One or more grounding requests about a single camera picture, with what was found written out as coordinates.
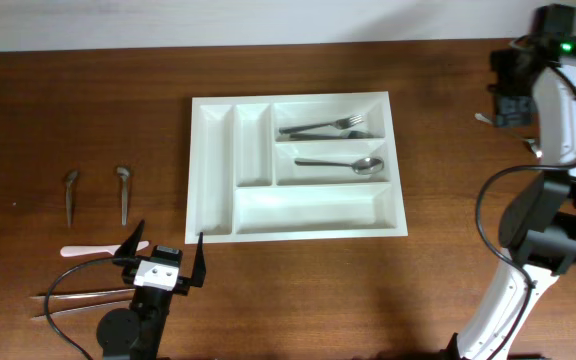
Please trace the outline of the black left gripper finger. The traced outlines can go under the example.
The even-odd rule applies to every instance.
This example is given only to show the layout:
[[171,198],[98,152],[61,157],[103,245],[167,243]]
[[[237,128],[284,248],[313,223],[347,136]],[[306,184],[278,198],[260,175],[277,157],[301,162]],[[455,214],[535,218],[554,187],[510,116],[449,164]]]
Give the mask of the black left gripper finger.
[[141,220],[134,232],[116,250],[114,253],[115,258],[133,257],[136,254],[139,242],[143,235],[144,227],[145,221]]
[[203,250],[204,233],[201,232],[198,237],[195,258],[193,263],[190,283],[192,287],[202,288],[206,277],[206,263]]

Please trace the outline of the small metal teaspoon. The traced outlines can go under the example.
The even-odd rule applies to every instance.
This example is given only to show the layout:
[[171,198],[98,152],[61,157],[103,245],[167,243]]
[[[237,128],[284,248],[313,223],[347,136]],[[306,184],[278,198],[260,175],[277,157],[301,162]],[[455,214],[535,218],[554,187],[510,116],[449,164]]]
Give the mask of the small metal teaspoon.
[[79,176],[78,170],[70,171],[65,179],[65,208],[66,208],[66,219],[67,219],[67,226],[71,227],[73,224],[73,215],[74,215],[74,184]]
[[128,206],[129,206],[129,179],[131,172],[127,167],[118,166],[116,173],[121,180],[121,223],[127,225]]

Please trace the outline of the metal fork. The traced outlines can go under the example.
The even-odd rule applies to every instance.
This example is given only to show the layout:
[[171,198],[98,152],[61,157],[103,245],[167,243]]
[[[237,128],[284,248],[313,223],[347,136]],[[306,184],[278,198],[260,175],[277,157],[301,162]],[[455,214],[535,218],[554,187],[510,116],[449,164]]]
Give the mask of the metal fork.
[[329,134],[314,134],[299,132],[289,135],[290,140],[337,140],[337,139],[370,139],[373,135],[368,132],[353,130],[353,131],[342,131],[339,134],[329,135]]
[[323,123],[316,123],[316,124],[309,124],[309,125],[301,125],[301,126],[293,126],[293,127],[283,127],[279,129],[280,134],[293,134],[299,133],[306,130],[323,128],[323,127],[333,127],[337,130],[346,130],[355,125],[358,125],[363,122],[362,115],[351,115],[345,118],[337,119],[330,122],[323,122]]

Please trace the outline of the metal tablespoon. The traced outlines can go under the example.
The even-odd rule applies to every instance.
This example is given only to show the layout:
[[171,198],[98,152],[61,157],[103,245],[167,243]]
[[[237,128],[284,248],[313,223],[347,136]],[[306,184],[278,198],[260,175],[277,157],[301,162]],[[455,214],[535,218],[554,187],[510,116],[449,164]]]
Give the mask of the metal tablespoon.
[[385,167],[384,160],[380,157],[364,157],[351,163],[298,158],[294,163],[297,166],[345,167],[357,175],[372,175],[381,172]]
[[[474,118],[477,121],[489,124],[489,125],[494,125],[493,121],[488,118],[487,116],[485,116],[482,113],[475,113],[474,114]],[[537,138],[529,138],[529,137],[524,137],[516,132],[514,132],[511,129],[508,128],[502,128],[502,131],[506,134],[509,135],[515,139],[520,140],[525,147],[537,158],[537,159],[541,159],[543,156],[543,152],[539,146],[539,142]]]

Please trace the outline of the white cutlery tray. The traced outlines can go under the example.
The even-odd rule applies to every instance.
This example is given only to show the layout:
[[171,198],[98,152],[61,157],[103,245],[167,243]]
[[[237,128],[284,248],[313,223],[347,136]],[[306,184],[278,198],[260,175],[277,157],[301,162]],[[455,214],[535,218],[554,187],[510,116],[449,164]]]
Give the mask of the white cutlery tray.
[[[290,140],[279,129],[362,115],[346,130],[370,139]],[[372,175],[297,166],[380,157]],[[244,243],[405,237],[404,197],[387,92],[195,97],[192,100],[185,241]]]

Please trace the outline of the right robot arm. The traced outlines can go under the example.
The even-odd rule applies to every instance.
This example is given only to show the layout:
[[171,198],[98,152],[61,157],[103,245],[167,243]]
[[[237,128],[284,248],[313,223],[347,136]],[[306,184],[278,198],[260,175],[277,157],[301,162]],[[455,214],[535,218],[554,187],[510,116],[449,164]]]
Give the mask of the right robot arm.
[[[490,56],[498,128],[539,120],[534,180],[491,246],[499,266],[443,359],[505,359],[540,296],[576,264],[576,10],[539,7]],[[407,234],[384,92],[196,98],[185,240],[235,243]]]

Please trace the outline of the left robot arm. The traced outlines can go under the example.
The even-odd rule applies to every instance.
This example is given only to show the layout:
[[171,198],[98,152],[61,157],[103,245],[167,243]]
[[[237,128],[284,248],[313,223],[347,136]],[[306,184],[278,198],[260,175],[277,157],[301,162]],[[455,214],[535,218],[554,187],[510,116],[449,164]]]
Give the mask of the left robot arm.
[[134,294],[128,307],[108,312],[97,326],[104,360],[155,359],[172,298],[186,295],[194,285],[193,277],[181,275],[181,250],[158,245],[150,256],[137,254],[144,228],[141,221],[112,259]]

